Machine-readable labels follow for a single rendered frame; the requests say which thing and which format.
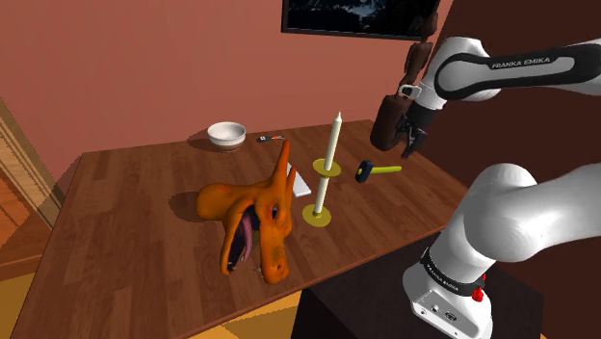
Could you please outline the white candle with yellow holder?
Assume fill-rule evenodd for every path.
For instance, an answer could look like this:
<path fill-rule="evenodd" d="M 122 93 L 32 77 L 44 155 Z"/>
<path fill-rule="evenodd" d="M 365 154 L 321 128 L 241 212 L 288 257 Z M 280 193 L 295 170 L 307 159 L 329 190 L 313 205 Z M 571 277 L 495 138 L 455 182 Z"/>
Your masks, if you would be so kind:
<path fill-rule="evenodd" d="M 324 206 L 324 203 L 329 178 L 335 177 L 341 173 L 341 167 L 334 162 L 334 154 L 341 126 L 341 112 L 338 112 L 331 125 L 326 156 L 324 159 L 317 159 L 313 163 L 313 169 L 320 175 L 320 182 L 315 203 L 303 208 L 302 217 L 308 224 L 314 227 L 324 227 L 331 221 L 331 213 Z"/>

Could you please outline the flat white tablet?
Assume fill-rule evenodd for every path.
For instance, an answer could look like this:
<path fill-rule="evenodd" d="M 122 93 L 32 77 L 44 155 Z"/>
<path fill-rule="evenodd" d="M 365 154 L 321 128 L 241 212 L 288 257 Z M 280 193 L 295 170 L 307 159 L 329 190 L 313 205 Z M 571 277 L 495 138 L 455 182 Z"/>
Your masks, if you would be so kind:
<path fill-rule="evenodd" d="M 311 189 L 308 187 L 299 172 L 296 171 L 293 182 L 293 197 L 309 196 L 310 194 Z"/>

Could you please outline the white bowl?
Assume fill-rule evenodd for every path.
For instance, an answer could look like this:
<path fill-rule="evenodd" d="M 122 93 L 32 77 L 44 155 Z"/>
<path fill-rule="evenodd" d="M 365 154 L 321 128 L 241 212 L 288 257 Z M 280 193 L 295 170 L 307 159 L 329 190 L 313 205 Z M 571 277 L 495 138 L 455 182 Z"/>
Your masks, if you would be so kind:
<path fill-rule="evenodd" d="M 212 124 L 207 129 L 208 139 L 219 151 L 232 151 L 239 148 L 246 139 L 246 127 L 233 121 Z"/>

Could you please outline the dark robot stand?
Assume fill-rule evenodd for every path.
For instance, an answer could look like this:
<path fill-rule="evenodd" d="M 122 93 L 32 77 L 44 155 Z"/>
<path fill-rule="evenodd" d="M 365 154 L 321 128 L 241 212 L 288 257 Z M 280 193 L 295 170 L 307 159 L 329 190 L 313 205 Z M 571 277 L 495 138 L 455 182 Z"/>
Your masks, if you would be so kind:
<path fill-rule="evenodd" d="M 452 339 L 418 319 L 403 273 L 436 233 L 302 291 L 291 339 Z M 540 339 L 543 295 L 494 266 L 486 274 L 491 339 Z"/>

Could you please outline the orange dragon head figure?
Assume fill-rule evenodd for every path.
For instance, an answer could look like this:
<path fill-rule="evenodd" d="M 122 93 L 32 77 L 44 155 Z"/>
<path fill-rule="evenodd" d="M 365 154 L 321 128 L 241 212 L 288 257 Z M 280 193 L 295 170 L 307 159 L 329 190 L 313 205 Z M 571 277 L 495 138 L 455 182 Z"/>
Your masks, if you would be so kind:
<path fill-rule="evenodd" d="M 292 230 L 291 205 L 296 169 L 288 166 L 290 143 L 284 141 L 270 178 L 252 185 L 213 183 L 196 198 L 196 214 L 220 221 L 225 231 L 220 253 L 224 275 L 247 261 L 258 236 L 260 273 L 268 284 L 287 277 L 284 240 Z"/>

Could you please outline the brown wooden table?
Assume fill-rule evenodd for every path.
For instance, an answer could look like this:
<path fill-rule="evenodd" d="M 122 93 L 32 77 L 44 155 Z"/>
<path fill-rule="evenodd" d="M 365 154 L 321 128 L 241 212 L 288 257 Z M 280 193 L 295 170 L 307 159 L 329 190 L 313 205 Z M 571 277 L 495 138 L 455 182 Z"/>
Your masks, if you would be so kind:
<path fill-rule="evenodd" d="M 262 280 L 258 255 L 221 273 L 224 231 L 198 219 L 196 195 L 212 182 L 268 178 L 284 141 L 316 188 L 312 165 L 325 155 L 328 126 L 272 132 L 285 140 L 267 143 L 249 135 L 232 152 L 199 139 L 83 155 L 11 339 L 185 338 L 438 231 L 465 187 L 420 154 L 402 160 L 398 150 L 377 151 L 371 127 L 368 120 L 342 127 L 328 226 L 302 218 L 314 196 L 293 201 L 290 272 L 276 285 Z M 403 169 L 357 183 L 363 160 Z"/>

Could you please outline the dark framed wall picture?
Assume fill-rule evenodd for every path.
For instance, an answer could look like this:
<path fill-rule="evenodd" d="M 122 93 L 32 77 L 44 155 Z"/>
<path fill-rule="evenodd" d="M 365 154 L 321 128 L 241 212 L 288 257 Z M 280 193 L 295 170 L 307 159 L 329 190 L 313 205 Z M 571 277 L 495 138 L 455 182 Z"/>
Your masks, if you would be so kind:
<path fill-rule="evenodd" d="M 441 0 L 282 0 L 281 31 L 365 39 L 418 40 Z"/>

